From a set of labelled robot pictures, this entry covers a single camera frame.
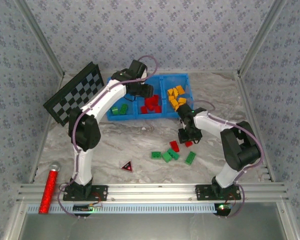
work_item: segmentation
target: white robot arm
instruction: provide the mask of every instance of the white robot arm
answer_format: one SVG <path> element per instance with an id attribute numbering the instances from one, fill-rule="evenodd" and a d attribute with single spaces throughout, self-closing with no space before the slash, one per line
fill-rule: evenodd
<path id="1" fill-rule="evenodd" d="M 74 171 L 71 178 L 75 179 L 70 185 L 72 191 L 79 197 L 79 199 L 86 199 L 91 192 L 91 162 L 94 155 L 94 149 L 101 138 L 98 124 L 102 117 L 113 106 L 113 104 L 123 98 L 126 94 L 144 98 L 150 98 L 153 96 L 153 86 L 145 84 L 144 81 L 119 83 L 129 80 L 144 79 L 147 76 L 147 66 L 140 61 L 133 60 L 129 68 L 114 73 L 104 89 L 88 104 L 82 108 L 77 107 L 71 110 L 69 114 L 68 135 L 71 137 L 72 143 L 75 122 L 82 113 L 85 113 L 78 122 L 75 130 L 75 142 L 77 146 L 73 146 L 75 161 Z"/>
<path id="2" fill-rule="evenodd" d="M 216 195 L 222 194 L 230 188 L 234 180 L 241 174 L 245 167 L 252 165 L 261 157 L 256 142 L 245 132 L 234 126 L 240 126 L 253 134 L 248 122 L 240 123 L 226 121 L 216 117 L 204 108 L 192 110 L 188 104 L 183 104 L 177 109 L 183 128 L 179 129 L 179 142 L 193 141 L 199 143 L 202 138 L 201 130 L 204 130 L 221 139 L 225 164 L 219 174 L 212 179 L 212 189 Z"/>

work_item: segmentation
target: blue tray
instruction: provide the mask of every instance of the blue tray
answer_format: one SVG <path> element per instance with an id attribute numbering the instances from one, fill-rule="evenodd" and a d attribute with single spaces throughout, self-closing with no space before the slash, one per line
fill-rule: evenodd
<path id="1" fill-rule="evenodd" d="M 125 98 L 120 98 L 113 107 L 121 108 L 122 104 L 128 105 L 128 110 L 126 115 L 113 115 L 111 109 L 106 112 L 106 116 L 109 121 L 123 121 L 131 119 L 162 119 L 162 118 L 178 118 L 178 113 L 172 108 L 167 91 L 168 89 L 175 88 L 181 85 L 185 91 L 182 95 L 186 98 L 187 103 L 191 108 L 194 107 L 194 97 L 192 95 L 191 86 L 189 82 L 189 76 L 186 73 L 182 74 L 161 74 L 154 75 L 153 77 L 145 81 L 146 84 L 153 86 L 153 94 L 159 95 L 159 105 L 162 107 L 162 113 L 150 112 L 148 110 L 147 114 L 141 113 L 141 107 L 145 105 L 145 99 L 143 97 L 136 97 L 135 101 L 129 101 L 127 99 L 133 100 L 134 97 L 126 94 Z"/>

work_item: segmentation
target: yellow toy brick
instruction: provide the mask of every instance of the yellow toy brick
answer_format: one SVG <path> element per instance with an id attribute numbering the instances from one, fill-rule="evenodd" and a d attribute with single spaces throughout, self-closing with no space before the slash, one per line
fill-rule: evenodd
<path id="1" fill-rule="evenodd" d="M 179 93 L 178 90 L 176 88 L 173 88 L 173 94 L 172 94 L 175 98 L 178 97 Z"/>
<path id="2" fill-rule="evenodd" d="M 175 99 L 172 99 L 171 101 L 170 101 L 170 103 L 171 103 L 171 105 L 172 105 L 172 107 L 175 109 L 176 108 L 176 106 L 178 106 L 178 102 L 177 102 L 177 100 L 175 100 Z"/>
<path id="3" fill-rule="evenodd" d="M 182 95 L 182 94 L 185 94 L 185 93 L 186 93 L 185 90 L 182 88 L 181 85 L 176 86 L 175 88 L 176 88 L 176 90 L 178 91 L 179 95 Z"/>
<path id="4" fill-rule="evenodd" d="M 181 106 L 181 105 L 183 105 L 184 103 L 180 103 L 180 104 L 178 104 L 178 106 L 176 106 L 175 108 L 174 108 L 174 110 L 175 111 L 177 111 L 178 110 L 178 108 Z"/>
<path id="5" fill-rule="evenodd" d="M 179 97 L 179 99 L 178 99 L 178 103 L 179 104 L 185 104 L 187 102 L 187 99 L 186 98 L 184 98 L 184 97 Z"/>
<path id="6" fill-rule="evenodd" d="M 174 90 L 172 88 L 168 89 L 168 96 L 172 96 L 173 93 L 174 93 Z"/>

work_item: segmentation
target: green toy brick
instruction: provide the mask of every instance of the green toy brick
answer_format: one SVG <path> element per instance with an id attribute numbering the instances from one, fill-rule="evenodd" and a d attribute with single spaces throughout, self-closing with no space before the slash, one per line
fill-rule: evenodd
<path id="1" fill-rule="evenodd" d="M 113 107 L 111 108 L 111 111 L 112 111 L 112 114 L 113 114 L 113 115 L 119 115 L 119 110 L 118 110 L 118 108 L 117 108 L 116 106 L 113 106 Z"/>
<path id="2" fill-rule="evenodd" d="M 170 148 L 168 151 L 167 151 L 171 157 L 174 158 L 174 160 L 178 160 L 180 155 L 178 153 L 176 153 L 172 148 Z"/>
<path id="3" fill-rule="evenodd" d="M 168 152 L 163 153 L 161 156 L 166 163 L 170 162 L 172 159 L 172 156 Z"/>
<path id="4" fill-rule="evenodd" d="M 161 152 L 160 151 L 152 151 L 151 158 L 152 159 L 161 159 Z"/>
<path id="5" fill-rule="evenodd" d="M 188 165 L 191 165 L 192 162 L 193 162 L 194 159 L 195 159 L 195 156 L 196 156 L 196 154 L 195 154 L 193 151 L 191 151 L 191 152 L 189 153 L 188 157 L 186 158 L 185 163 L 188 164 Z"/>
<path id="6" fill-rule="evenodd" d="M 122 104 L 120 108 L 120 115 L 125 115 L 127 113 L 127 110 L 128 110 L 128 104 Z"/>

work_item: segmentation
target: checkerboard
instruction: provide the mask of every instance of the checkerboard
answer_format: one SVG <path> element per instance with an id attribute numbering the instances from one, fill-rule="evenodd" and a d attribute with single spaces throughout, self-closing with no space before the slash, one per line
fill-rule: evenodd
<path id="1" fill-rule="evenodd" d="M 64 126 L 69 121 L 71 109 L 83 107 L 103 86 L 98 65 L 91 62 L 43 106 Z"/>

